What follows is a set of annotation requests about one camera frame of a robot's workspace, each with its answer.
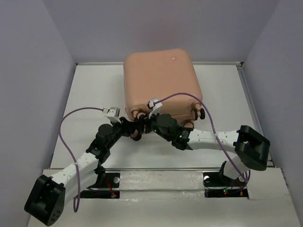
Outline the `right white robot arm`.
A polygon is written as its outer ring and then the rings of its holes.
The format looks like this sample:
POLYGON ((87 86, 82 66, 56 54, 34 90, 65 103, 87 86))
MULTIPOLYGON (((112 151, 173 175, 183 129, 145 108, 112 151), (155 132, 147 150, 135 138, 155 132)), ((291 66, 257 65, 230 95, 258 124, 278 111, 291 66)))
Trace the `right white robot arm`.
POLYGON ((242 125, 236 131, 209 132, 180 126, 169 114, 141 115, 145 133, 154 132, 179 150, 221 150, 227 157, 218 173, 222 185, 230 185, 249 170, 265 171, 270 141, 242 125))

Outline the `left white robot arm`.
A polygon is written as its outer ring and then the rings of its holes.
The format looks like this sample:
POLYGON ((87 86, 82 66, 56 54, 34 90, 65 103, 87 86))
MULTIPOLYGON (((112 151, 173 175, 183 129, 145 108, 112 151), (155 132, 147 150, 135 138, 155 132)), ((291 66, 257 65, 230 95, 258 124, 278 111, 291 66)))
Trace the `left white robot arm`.
POLYGON ((25 203, 25 212, 48 227, 53 225, 62 215, 65 204, 79 197, 83 189, 104 183, 102 164, 108 159, 113 145, 122 136, 141 134, 143 130, 143 119, 130 122, 124 117, 99 126, 95 139, 75 163, 51 176, 37 178, 25 203))

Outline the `pink hard-shell suitcase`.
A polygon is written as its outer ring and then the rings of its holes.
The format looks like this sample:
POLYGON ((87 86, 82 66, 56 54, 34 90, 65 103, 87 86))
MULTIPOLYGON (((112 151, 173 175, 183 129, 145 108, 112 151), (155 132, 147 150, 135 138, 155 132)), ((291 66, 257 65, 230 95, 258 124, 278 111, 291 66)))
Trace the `pink hard-shell suitcase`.
POLYGON ((125 112, 134 121, 148 114, 147 104, 157 98, 161 114, 178 124, 194 127, 201 117, 201 87, 189 53, 183 49, 136 52, 124 61, 125 112))

